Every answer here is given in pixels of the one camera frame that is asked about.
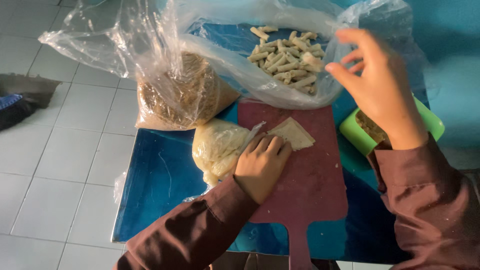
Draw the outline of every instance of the bag of dough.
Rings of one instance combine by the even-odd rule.
[[[240,94],[198,54],[181,54],[179,73],[137,75],[137,128],[164,131],[194,129],[232,104]]]
[[[252,128],[213,118],[198,126],[192,144],[192,156],[197,167],[204,172],[204,181],[216,186],[236,166],[240,154],[255,137],[262,122]]]

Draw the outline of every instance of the person's left hand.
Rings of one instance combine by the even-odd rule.
[[[292,145],[278,136],[257,135],[239,158],[235,180],[256,203],[262,204],[277,182]]]

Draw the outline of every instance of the green container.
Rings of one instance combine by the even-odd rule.
[[[425,123],[427,130],[433,135],[435,141],[438,141],[442,134],[445,131],[445,126],[442,123],[442,120],[438,118],[433,112],[431,112],[423,103],[421,103],[416,97],[413,97],[415,100],[415,105],[419,110],[420,116]],[[339,130],[340,133],[351,142],[355,148],[362,153],[362,155],[367,156],[374,148],[377,146],[377,143],[357,124],[355,121],[355,116],[360,109],[356,108],[343,123],[340,124]]]

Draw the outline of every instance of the brown long-sleeve shirt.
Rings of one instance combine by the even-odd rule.
[[[411,150],[380,145],[370,161],[396,239],[413,259],[395,270],[480,269],[480,198],[430,136]],[[230,177],[175,207],[127,242],[118,270],[204,269],[235,240],[258,205]]]

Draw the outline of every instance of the floor tile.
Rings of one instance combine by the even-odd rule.
[[[77,73],[73,78],[74,83],[115,88],[118,86],[119,81],[120,78],[110,72],[96,69],[84,64],[80,64],[80,66],[78,66]]]
[[[56,126],[103,131],[116,89],[72,84]]]
[[[55,127],[36,177],[85,183],[101,133]]]
[[[84,185],[34,177],[12,235],[66,241]]]
[[[24,201],[31,176],[0,172],[0,233],[10,233]]]
[[[57,269],[64,243],[0,235],[2,269],[52,270]]]
[[[63,7],[75,7],[77,5],[77,0],[61,0],[60,6]]]
[[[15,11],[15,7],[17,6],[16,2],[5,2],[0,0],[0,33],[7,25],[10,17],[12,16],[13,12]]]
[[[33,175],[51,126],[20,123],[0,132],[0,172]]]
[[[50,28],[51,31],[59,31],[63,25],[63,20],[67,17],[68,13],[72,11],[73,8],[71,7],[60,7],[60,11],[57,14],[57,17],[55,17],[55,20],[53,21],[52,27]]]
[[[38,38],[50,29],[59,9],[58,6],[21,2],[3,31],[15,36]]]
[[[25,123],[51,125],[55,124],[59,115],[60,109],[63,105],[65,97],[67,96],[70,83],[62,83],[57,86],[55,93],[53,93],[52,100],[46,109],[37,109],[36,112],[24,120]]]
[[[111,242],[117,210],[113,187],[86,184],[67,242],[123,249]]]
[[[138,116],[137,92],[118,89],[113,99],[104,132],[136,135],[135,122]]]
[[[103,133],[87,183],[114,186],[128,169],[134,142],[134,136]]]
[[[50,45],[43,44],[29,71],[30,76],[71,82],[77,71],[78,62],[61,55]]]
[[[393,265],[354,262],[353,270],[389,270]]]
[[[2,36],[0,74],[27,74],[40,45],[40,42],[34,38]]]
[[[121,250],[67,244],[59,270],[107,270],[120,258]]]
[[[353,270],[353,263],[351,261],[336,261],[340,270]]]
[[[60,0],[22,0],[23,2],[34,2],[37,4],[56,6],[60,3]]]
[[[137,90],[137,82],[129,78],[121,78],[119,88]]]

